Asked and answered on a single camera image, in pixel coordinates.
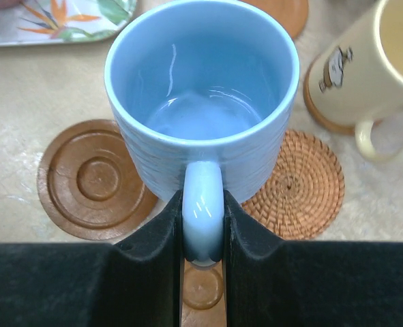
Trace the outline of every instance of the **bird of paradise flower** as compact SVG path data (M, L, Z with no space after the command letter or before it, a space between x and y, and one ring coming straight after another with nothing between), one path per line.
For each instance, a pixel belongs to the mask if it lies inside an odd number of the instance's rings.
M23 31L29 31L40 34L49 34L51 39L58 38L59 35L67 28L68 22L90 22L92 20L100 19L99 16L91 16L84 14L77 14L73 16L68 16L68 11L66 8L66 1L61 0L60 6L57 5L57 0L51 0L51 12L45 10L36 0L36 4L38 5L40 11L43 13L39 13L33 8L26 5L24 2L21 2L21 5L25 7L25 9L31 12L35 17L39 18L42 22L33 22L32 20L28 20L26 18L22 18L27 22L31 22L37 26L40 26L40 29L28 29L24 27L18 27ZM83 32L85 35L88 34L81 29L75 29L77 32Z

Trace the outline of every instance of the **cream mug handle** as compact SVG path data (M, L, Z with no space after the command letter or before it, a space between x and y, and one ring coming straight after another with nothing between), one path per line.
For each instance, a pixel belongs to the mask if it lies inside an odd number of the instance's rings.
M355 126L356 145L362 156L376 163L403 161L403 147L393 154L381 154L376 151L371 141L374 121L361 121Z

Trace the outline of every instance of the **beige mug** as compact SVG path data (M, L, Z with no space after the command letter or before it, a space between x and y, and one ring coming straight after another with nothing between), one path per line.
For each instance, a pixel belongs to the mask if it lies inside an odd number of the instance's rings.
M403 0L380 0L309 68L304 100L331 131L355 134L359 152L374 162L403 161L372 145L375 122L403 110Z

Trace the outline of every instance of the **mug handle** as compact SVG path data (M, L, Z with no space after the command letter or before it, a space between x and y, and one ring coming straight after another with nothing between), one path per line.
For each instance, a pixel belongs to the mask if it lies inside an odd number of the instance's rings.
M216 162L186 167L183 187L183 252L197 268L211 268L222 258L224 191Z
M371 141L373 124L374 121L361 121L355 126L356 145L362 156L365 159L379 163L403 161L403 147L396 153L388 155L377 153Z

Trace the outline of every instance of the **mug rim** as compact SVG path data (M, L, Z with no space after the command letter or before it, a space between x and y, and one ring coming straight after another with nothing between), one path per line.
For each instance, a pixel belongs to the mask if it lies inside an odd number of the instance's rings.
M392 62L387 57L385 49L383 48L383 43L381 41L380 35L381 18L383 16L383 13L385 12L387 4L390 1L392 0L381 0L377 5L373 21L373 30L375 36L374 41L376 42L378 56L382 61L383 67L386 69L387 72L389 72L389 74L391 74L398 82L403 85L403 75L393 66Z
M280 103L277 105L277 107L261 122L255 124L249 129L246 129L245 131L241 131L239 133L226 136L224 138L215 138L211 140L191 140L191 139L184 139L184 138L176 138L172 136L168 136L166 134L159 133L151 128L148 128L147 126L143 125L139 121L137 121L132 115L130 115L124 107L121 105L120 101L118 100L117 96L115 95L115 92L113 90L113 84L111 81L111 65L113 62L113 59L115 58L115 52L117 51L120 43L123 41L125 36L131 32L132 29L136 27L140 22L142 22L144 19L155 15L156 13L165 10L169 7L178 7L181 5L188 5L191 3L206 3L206 2L214 2L214 3L226 3L228 5L233 5L236 7L242 7L246 10L249 10L251 12L254 12L258 16L260 16L262 19L268 21L269 24L273 26L274 29L276 29L279 33L281 38L284 40L286 47L288 48L289 55L292 59L292 72L291 72L291 79L289 82L289 86L287 88L287 91L285 93L285 96L282 98ZM270 125L274 120L277 119L278 116L280 116L285 110L288 110L288 107L292 105L293 100L295 98L297 89L298 89L298 84L299 84L299 57L298 57L298 52L297 49L295 48L295 44L288 34L286 30L283 28L283 26L276 21L274 18L272 18L270 15L265 13L264 11L258 9L257 7L254 7L252 5L249 5L247 3L244 3L242 1L238 0L173 0L171 2L159 5L144 14L140 15L137 17L135 20L133 20L131 23L129 23L128 26L126 26L122 32L116 37L114 40L112 46L110 47L110 50L108 51L107 58L106 58L106 63L104 66L104 84L106 87L106 92L108 94L109 100L111 104L113 105L113 108L118 112L118 114L124 119L124 121L134 128L137 132L144 134L150 138L153 138L155 140L159 140L162 142L165 142L167 144L171 145L177 145L177 146L198 146L198 147L205 147L205 146L219 146L219 145L225 145L225 144L231 144L237 141L240 141L242 139L248 138L251 135L257 133L258 131L266 128L268 125Z

